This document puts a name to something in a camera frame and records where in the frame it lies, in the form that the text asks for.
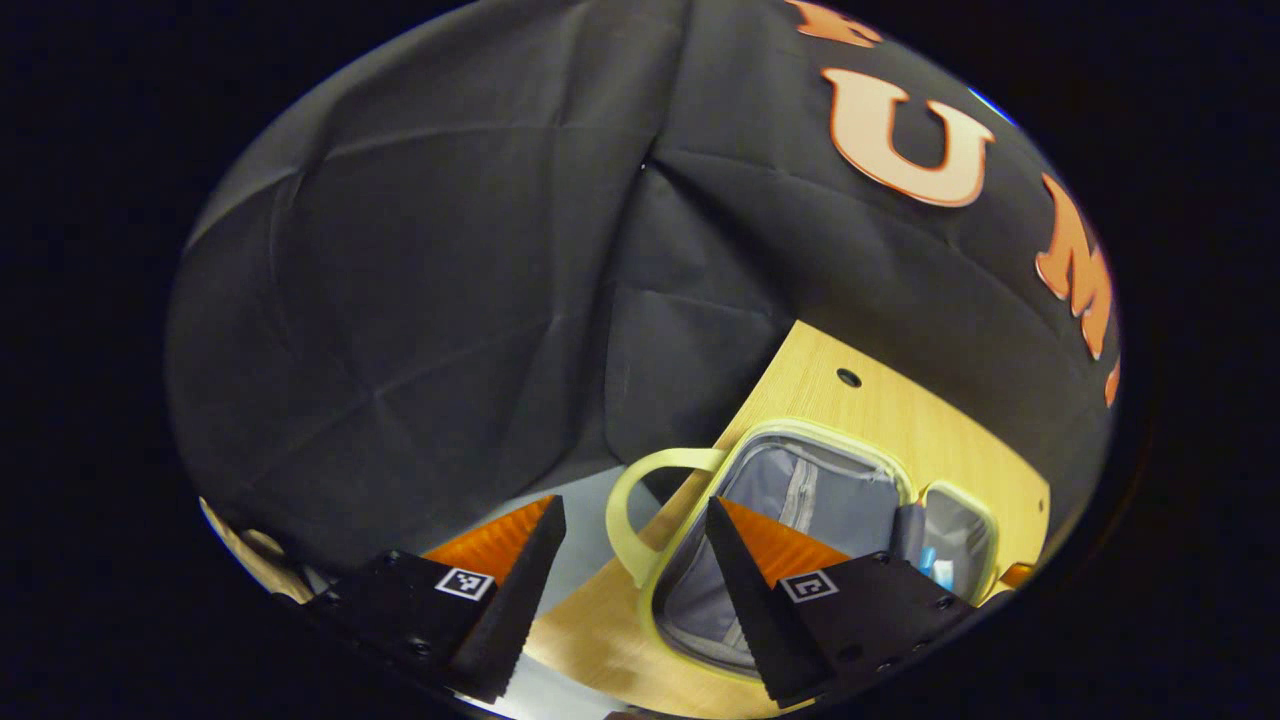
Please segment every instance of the light wood surface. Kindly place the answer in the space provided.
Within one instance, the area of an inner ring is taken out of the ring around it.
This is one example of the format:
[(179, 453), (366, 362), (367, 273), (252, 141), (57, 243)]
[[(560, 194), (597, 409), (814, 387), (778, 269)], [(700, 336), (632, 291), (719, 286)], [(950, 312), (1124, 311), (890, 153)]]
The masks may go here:
[[(852, 388), (836, 375), (847, 368)], [(1039, 559), (1048, 524), (1048, 484), (998, 438), (886, 365), (796, 323), (755, 389), (714, 447), (728, 450), (755, 424), (796, 416), (881, 448), (915, 491), (946, 480), (978, 498), (998, 527), (996, 575)], [(640, 532), (654, 550), (675, 534), (710, 475), (692, 473)], [(657, 647), (640, 624), (626, 569), (614, 559), (534, 621), (525, 652), (625, 702), (691, 717), (769, 717), (781, 711), (763, 687), (723, 678)]]
[(236, 530), (214, 514), (204, 497), (200, 498), (200, 509), (227, 550), (268, 592), (284, 593), (300, 603), (310, 602), (315, 597), (302, 578), (285, 570), (279, 562), (284, 557), (284, 551), (274, 539), (257, 530), (246, 530), (243, 537), (236, 534)]

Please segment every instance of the backpack handle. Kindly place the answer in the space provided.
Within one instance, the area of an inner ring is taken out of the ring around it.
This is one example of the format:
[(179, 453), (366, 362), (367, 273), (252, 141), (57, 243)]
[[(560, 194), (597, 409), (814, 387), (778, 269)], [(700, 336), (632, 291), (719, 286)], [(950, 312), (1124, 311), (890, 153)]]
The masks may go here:
[(604, 506), (604, 529), (609, 534), (609, 544), (618, 561), (627, 569), (637, 588), (644, 587), (645, 580), (653, 574), (658, 565), (658, 551), (653, 550), (636, 534), (627, 516), (627, 501), (631, 488), (640, 478), (660, 468), (691, 468), (714, 473), (724, 462), (728, 451), (710, 448), (673, 447), (659, 450), (636, 460), (613, 484), (609, 492), (608, 503)]

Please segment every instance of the black cloth backdrop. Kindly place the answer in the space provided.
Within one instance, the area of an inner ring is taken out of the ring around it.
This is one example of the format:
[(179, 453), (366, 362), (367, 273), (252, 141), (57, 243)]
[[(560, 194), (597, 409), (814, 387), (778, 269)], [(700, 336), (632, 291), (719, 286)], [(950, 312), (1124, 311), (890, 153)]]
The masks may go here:
[[(1105, 233), (1125, 341), (1142, 341), (1116, 419), (1137, 423), (1120, 446), (1143, 462), (1097, 553), (1068, 547), (989, 628), (824, 716), (1274, 717), (1275, 128), (1258, 61), (1274, 13), (832, 5), (975, 83), (1057, 163)], [(204, 524), (160, 383), (178, 252), (218, 177), (306, 90), (440, 5), (10, 9), (5, 715), (456, 716), (276, 611)], [(1093, 539), (1085, 525), (1069, 546)]]
[[(1119, 341), (1114, 315), (1094, 361), (1036, 275), (1056, 173), (892, 37), (799, 22), (772, 0), (485, 0), (302, 97), (218, 186), (174, 284), (166, 383), (198, 492), (347, 570), (712, 442), (801, 319), (1004, 439), (1062, 527), (1106, 452)], [(942, 159), (925, 99), (987, 126), (978, 200), (856, 172), (826, 67), (910, 94), (893, 143), (919, 164)]]

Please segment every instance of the blue object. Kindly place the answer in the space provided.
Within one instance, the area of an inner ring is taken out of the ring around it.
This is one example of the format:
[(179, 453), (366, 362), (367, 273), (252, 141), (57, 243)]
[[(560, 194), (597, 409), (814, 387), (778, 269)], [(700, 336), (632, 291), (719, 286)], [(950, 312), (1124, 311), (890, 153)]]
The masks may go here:
[(931, 577), (934, 583), (942, 585), (942, 589), (951, 592), (955, 585), (955, 565), (950, 560), (938, 560), (933, 564)]
[(938, 551), (932, 546), (920, 551), (920, 571), (925, 575), (933, 574), (933, 561), (938, 559)]
[(1018, 123), (1015, 123), (1012, 120), (1012, 118), (1010, 118), (1009, 115), (1006, 115), (1000, 108), (996, 108), (995, 102), (992, 102), (991, 100), (987, 100), (986, 97), (983, 97), (982, 94), (979, 94), (977, 90), (974, 90), (974, 88), (970, 87), (969, 92), (973, 92), (974, 97), (977, 97), (978, 100), (982, 100), (982, 104), (986, 105), (986, 106), (988, 106), (988, 108), (991, 108), (992, 110), (995, 110), (995, 113), (997, 115), (1000, 115), (1001, 118), (1005, 118), (1005, 120), (1007, 120), (1009, 124), (1011, 124), (1014, 127), (1018, 127)]

